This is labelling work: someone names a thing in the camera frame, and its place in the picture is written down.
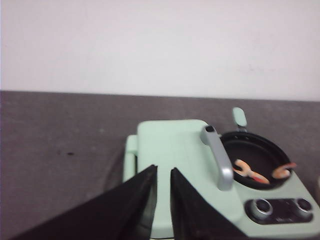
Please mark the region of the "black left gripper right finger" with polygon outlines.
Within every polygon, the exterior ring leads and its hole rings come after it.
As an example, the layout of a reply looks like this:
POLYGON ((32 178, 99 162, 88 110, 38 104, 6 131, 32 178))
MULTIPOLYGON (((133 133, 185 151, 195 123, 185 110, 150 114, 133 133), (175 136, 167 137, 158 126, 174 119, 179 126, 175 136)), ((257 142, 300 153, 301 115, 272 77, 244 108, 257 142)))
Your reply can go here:
POLYGON ((175 240, 248 238, 212 207, 177 168, 170 172, 170 213, 175 240))

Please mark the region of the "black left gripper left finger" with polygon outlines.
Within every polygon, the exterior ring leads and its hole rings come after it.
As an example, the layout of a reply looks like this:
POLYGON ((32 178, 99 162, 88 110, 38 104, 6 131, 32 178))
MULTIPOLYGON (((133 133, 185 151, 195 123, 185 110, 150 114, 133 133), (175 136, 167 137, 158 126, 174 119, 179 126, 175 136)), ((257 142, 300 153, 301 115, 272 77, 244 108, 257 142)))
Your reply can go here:
POLYGON ((148 240, 157 203, 150 165, 103 194, 14 236, 15 240, 148 240))

